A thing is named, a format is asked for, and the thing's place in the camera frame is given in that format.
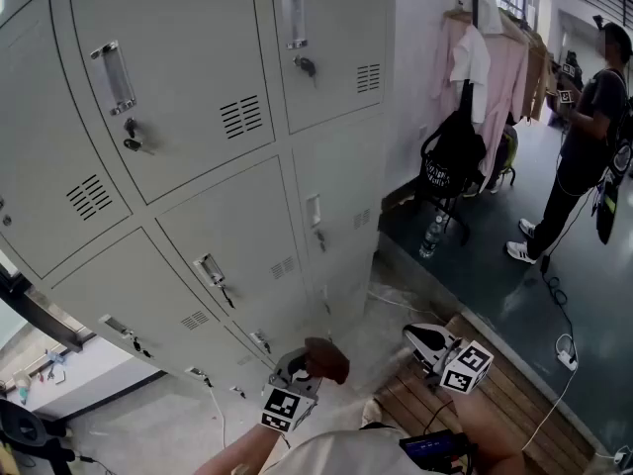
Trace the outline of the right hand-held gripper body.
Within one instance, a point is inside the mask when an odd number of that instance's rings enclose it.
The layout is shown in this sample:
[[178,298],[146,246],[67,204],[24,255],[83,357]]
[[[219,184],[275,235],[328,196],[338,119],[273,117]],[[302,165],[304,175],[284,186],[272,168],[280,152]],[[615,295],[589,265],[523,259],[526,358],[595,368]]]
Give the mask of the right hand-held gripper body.
[[427,385],[460,394],[470,394],[487,376],[494,361],[494,356],[478,342],[462,338],[455,338],[433,357]]

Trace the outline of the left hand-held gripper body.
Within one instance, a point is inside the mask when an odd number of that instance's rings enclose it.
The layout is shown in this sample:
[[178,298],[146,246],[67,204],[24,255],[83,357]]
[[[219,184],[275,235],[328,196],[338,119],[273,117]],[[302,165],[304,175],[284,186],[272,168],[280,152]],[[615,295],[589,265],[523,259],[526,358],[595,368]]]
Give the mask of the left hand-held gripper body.
[[305,361],[276,367],[262,390],[260,424],[278,432],[294,431],[316,407],[321,381],[308,372]]

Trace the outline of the brown cleaning cloth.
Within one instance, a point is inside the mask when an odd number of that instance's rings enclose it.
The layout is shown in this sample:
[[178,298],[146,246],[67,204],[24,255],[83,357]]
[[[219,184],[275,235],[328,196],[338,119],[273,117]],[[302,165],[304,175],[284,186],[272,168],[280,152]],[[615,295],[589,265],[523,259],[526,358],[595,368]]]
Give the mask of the brown cleaning cloth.
[[325,378],[343,385],[350,372],[349,359],[330,340],[320,337],[305,339],[306,370],[316,378]]

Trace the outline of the grey metal locker door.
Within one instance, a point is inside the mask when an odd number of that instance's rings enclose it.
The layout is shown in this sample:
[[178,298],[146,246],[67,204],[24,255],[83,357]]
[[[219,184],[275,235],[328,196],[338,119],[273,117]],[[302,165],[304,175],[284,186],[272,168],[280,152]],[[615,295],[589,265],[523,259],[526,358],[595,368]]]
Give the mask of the grey metal locker door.
[[[281,0],[274,5],[290,133],[382,102],[387,0],[305,0],[308,44],[298,49],[286,49]],[[316,65],[316,86],[296,55]]]

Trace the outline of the person's left forearm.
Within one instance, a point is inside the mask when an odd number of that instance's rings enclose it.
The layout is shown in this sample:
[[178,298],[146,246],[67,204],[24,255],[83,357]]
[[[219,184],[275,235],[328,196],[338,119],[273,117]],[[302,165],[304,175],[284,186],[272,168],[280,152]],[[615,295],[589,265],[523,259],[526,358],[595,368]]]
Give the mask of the person's left forearm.
[[231,475],[239,466],[247,468],[247,475],[258,475],[280,436],[281,433],[273,428],[255,425],[201,465],[194,475]]

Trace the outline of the person's right forearm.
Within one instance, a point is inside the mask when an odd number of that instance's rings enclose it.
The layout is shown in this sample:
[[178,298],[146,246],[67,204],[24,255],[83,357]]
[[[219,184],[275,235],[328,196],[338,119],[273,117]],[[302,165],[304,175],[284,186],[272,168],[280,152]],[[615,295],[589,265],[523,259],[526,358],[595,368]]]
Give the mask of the person's right forearm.
[[463,433],[478,446],[473,464],[478,475],[525,475],[521,445],[486,396],[448,392]]

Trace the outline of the wooden slatted platform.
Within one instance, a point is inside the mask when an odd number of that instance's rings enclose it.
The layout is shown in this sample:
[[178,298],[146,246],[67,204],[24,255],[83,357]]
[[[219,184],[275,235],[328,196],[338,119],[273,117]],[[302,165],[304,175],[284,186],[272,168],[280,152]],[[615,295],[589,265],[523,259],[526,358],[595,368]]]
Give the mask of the wooden slatted platform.
[[[584,475],[594,447],[531,382],[468,320],[454,316],[449,331],[475,340],[494,355],[493,367],[478,386],[513,435],[530,444],[524,450],[528,475]],[[411,357],[375,394],[388,419],[406,433],[449,429],[460,432],[454,406],[443,391],[423,383],[425,372]]]

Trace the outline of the person's white t-shirt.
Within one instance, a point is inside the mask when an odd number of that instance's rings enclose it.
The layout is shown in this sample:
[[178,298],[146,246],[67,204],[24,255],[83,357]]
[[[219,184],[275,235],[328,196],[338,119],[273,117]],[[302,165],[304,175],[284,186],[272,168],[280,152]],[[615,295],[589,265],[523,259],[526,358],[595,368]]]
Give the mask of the person's white t-shirt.
[[292,448],[261,475],[432,475],[407,456],[403,438],[393,427],[323,433]]

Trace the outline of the clear plastic water bottle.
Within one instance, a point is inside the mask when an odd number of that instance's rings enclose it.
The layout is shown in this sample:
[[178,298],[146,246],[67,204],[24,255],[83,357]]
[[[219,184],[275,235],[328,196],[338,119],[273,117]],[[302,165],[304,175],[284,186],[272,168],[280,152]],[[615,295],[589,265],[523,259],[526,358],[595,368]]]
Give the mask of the clear plastic water bottle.
[[428,226],[419,248],[419,255],[422,258],[430,258],[439,245],[444,232],[444,218],[436,216],[434,221]]

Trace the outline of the black device with blue screen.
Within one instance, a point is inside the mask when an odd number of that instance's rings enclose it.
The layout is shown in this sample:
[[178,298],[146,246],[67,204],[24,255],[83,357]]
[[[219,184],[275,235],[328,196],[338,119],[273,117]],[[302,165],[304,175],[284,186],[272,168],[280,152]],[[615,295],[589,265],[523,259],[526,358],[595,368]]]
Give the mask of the black device with blue screen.
[[404,438],[400,448],[421,470],[441,475],[473,475],[478,446],[462,432],[449,429]]

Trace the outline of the white power strip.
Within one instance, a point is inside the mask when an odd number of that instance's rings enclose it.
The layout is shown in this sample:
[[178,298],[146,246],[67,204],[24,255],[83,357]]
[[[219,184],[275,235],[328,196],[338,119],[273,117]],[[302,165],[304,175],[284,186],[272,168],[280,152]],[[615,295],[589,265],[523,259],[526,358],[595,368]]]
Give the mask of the white power strip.
[[568,333],[561,334],[555,341],[555,351],[558,360],[571,372],[576,372],[579,366],[576,344]]

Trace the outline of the black metal chair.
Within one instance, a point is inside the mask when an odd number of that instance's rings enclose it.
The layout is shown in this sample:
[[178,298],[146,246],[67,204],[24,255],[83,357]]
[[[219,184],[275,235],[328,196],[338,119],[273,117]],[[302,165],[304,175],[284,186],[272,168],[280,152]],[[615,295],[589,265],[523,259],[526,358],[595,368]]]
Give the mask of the black metal chair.
[[437,129],[421,147],[421,165],[414,179],[413,200],[417,206],[422,202],[428,202],[441,212],[446,217],[444,230],[447,230],[451,221],[459,225],[462,229],[460,244],[464,246],[470,238],[471,229],[458,213],[456,205],[458,198],[465,191],[467,177],[461,169],[449,164],[448,157],[437,153],[436,146],[430,148],[430,145],[437,143],[441,137],[441,131]]

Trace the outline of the grey metal locker unit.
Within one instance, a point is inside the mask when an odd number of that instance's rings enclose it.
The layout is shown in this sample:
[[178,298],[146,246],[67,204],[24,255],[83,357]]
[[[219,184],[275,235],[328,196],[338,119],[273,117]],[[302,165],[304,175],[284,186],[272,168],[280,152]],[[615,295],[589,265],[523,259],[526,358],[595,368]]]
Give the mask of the grey metal locker unit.
[[[383,100],[290,133],[274,0],[0,0],[0,251],[89,330],[255,397],[308,336],[362,315]],[[112,116],[90,53],[118,41]],[[124,147],[134,118],[155,155]]]

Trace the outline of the black printed tote bag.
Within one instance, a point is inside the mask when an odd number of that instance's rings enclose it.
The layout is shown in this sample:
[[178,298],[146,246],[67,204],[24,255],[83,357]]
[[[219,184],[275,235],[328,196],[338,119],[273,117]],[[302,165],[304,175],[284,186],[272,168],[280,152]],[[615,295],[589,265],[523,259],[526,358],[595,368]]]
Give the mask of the black printed tote bag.
[[470,119],[454,111],[422,145],[422,187],[441,199],[459,196],[486,153],[484,140]]

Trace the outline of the yellow-green backpack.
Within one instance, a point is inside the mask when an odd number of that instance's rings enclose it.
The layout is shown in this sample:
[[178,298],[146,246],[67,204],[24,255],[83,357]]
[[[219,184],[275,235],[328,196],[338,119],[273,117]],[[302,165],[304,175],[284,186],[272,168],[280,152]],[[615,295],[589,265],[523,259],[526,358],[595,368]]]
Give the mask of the yellow-green backpack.
[[506,124],[503,129],[503,134],[497,152],[503,157],[501,169],[499,170],[498,186],[503,184],[505,176],[511,175],[510,184],[513,184],[515,179],[515,170],[513,168],[513,162],[518,151],[518,134],[516,129]]

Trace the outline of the black steel beam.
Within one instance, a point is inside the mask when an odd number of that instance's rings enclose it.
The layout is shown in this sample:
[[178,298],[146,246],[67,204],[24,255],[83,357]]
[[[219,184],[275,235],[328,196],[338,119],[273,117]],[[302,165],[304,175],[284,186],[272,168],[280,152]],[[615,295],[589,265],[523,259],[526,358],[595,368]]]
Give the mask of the black steel beam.
[[20,272],[11,275],[0,263],[0,300],[25,321],[55,339],[68,350],[80,352],[83,341],[62,321],[28,296],[33,284]]

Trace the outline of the pink hanging garment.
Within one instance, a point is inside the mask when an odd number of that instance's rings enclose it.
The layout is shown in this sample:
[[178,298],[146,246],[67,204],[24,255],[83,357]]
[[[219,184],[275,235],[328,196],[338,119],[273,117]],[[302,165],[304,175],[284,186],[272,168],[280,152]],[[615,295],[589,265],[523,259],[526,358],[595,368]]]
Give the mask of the pink hanging garment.
[[[452,49],[460,41],[471,25],[463,21],[446,18],[436,46],[433,75],[430,85],[430,97],[437,101],[438,118],[443,121],[455,110],[460,101],[456,98],[456,89],[450,82],[450,73],[454,66]],[[487,149],[485,158],[479,165],[484,178],[489,181],[493,176],[497,148],[503,133],[506,118],[521,118],[528,63],[528,44],[517,41],[504,34],[483,35],[491,57],[489,72],[488,104],[485,120],[474,124],[475,131],[483,140]]]

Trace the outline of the dark metal stand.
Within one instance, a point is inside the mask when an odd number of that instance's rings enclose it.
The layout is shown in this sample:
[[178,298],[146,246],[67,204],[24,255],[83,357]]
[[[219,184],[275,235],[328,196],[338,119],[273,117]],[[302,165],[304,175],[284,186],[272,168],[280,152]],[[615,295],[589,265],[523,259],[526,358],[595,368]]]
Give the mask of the dark metal stand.
[[0,443],[18,452],[45,460],[53,475],[72,475],[69,464],[74,451],[62,446],[71,440],[72,430],[63,421],[41,419],[25,408],[0,398]]

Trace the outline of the white hanging shirt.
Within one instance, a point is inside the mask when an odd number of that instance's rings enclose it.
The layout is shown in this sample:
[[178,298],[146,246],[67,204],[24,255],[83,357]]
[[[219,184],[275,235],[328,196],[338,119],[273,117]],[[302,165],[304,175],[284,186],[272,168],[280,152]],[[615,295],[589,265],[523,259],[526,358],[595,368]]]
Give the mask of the white hanging shirt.
[[450,73],[450,82],[456,89],[456,98],[461,100],[464,86],[473,85],[471,121],[482,124],[485,120],[488,104],[489,72],[491,57],[484,37],[473,25],[466,28],[465,34],[452,49],[454,66]]

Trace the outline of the metal key bunch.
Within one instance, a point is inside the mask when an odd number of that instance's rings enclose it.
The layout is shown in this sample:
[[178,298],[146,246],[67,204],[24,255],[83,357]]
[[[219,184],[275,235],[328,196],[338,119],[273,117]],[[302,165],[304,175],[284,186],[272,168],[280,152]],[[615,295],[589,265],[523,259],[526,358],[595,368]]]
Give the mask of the metal key bunch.
[[293,58],[293,63],[309,77],[314,86],[317,86],[317,68],[309,58],[296,55]]
[[134,118],[127,118],[124,122],[124,130],[127,137],[124,139],[124,147],[133,152],[144,152],[155,155],[151,138],[143,130]]

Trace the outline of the beige hanging garment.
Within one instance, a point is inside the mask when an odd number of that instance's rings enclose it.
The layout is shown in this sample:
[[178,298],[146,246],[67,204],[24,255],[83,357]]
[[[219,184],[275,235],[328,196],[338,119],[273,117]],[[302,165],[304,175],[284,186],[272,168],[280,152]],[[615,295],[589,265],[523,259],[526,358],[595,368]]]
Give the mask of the beige hanging garment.
[[552,73],[553,54],[547,50],[537,33],[525,31],[524,35],[528,38],[529,48],[521,116],[538,120],[547,95],[551,93],[552,87],[556,87]]

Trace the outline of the off-white hanging jacket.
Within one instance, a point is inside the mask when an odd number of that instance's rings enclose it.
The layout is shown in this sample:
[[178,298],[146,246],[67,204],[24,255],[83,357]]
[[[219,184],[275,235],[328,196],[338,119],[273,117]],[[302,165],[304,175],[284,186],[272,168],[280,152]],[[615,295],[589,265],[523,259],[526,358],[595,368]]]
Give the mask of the off-white hanging jacket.
[[[457,1],[463,11],[473,11],[473,0]],[[503,33],[503,24],[497,6],[497,0],[478,0],[477,12],[478,24],[476,28],[483,35],[501,35]]]

